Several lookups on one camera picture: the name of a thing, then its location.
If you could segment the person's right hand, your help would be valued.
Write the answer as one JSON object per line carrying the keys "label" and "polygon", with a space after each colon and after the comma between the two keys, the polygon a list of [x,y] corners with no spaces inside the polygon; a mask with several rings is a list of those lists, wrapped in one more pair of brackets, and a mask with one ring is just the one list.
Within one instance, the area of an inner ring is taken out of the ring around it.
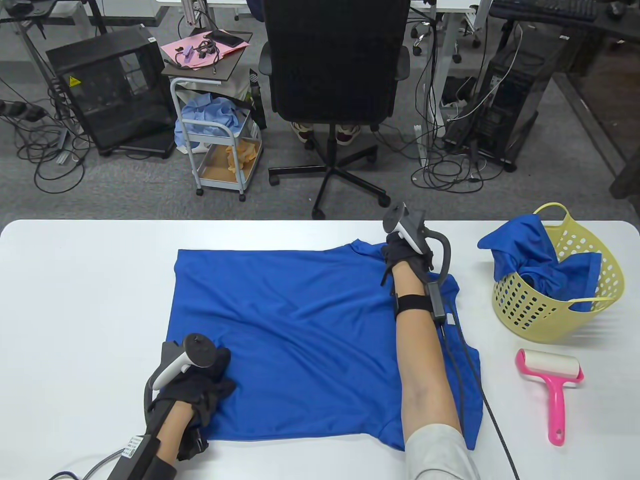
{"label": "person's right hand", "polygon": [[394,231],[386,236],[386,245],[382,247],[381,252],[386,264],[381,286],[386,285],[387,277],[393,271],[393,267],[401,262],[408,263],[412,272],[423,285],[430,282],[430,272],[434,269],[434,252],[429,246],[426,247],[425,253],[418,253],[407,240],[401,238],[400,234]]}

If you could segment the person's left hand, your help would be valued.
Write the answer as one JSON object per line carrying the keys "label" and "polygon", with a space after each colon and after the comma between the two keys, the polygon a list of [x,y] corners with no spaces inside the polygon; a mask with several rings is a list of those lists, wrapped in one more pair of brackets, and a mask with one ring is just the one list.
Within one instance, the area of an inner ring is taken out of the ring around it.
{"label": "person's left hand", "polygon": [[231,359],[231,350],[220,347],[211,366],[192,366],[161,388],[146,407],[147,430],[150,430],[151,426],[160,427],[167,416],[165,410],[172,409],[176,402],[187,403],[192,409],[192,418],[185,428],[186,431],[208,427],[212,417],[217,413],[218,403],[231,396],[236,389],[236,383],[226,377]]}

